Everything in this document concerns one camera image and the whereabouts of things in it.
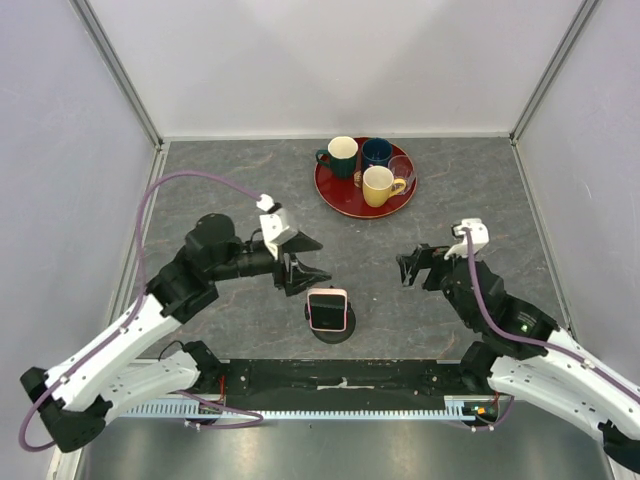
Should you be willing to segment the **phone with pink case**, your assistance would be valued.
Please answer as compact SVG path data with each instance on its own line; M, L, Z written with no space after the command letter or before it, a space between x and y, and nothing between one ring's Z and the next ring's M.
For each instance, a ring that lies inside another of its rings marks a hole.
M306 318L313 331L343 332L348 323L348 295L340 288L311 288L306 297Z

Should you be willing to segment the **black phone stand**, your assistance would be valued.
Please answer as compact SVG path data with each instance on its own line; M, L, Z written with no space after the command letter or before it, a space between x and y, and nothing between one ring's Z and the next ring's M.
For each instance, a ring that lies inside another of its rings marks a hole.
M356 316L350 302L341 305L304 306L305 319L312 334L326 344L339 344L348 340L356 329Z

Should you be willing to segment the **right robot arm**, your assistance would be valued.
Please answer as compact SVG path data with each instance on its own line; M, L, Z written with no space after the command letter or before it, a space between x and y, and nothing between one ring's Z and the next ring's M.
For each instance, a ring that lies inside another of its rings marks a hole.
M480 334L458 368L467 392L486 388L534 405L579 428L627 470L639 470L639 387L582 347L552 317L509 294L483 261L419 245L396 261L404 285L426 271L423 289L440 292L463 324Z

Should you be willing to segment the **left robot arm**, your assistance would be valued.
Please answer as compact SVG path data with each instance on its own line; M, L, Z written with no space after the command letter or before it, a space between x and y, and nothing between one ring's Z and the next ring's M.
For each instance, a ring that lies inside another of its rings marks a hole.
M272 276L277 289L297 295L330 274L298 261L322 244L290 225L285 210L260 218L262 237L241 240L223 214L198 220L184 246L145 286L125 313L66 361L49 369L32 367L20 382L64 453L83 448L120 414L161 395L208 393L218 387L224 367L201 341L136 372L126 367L162 337L178 330L219 297L226 280Z

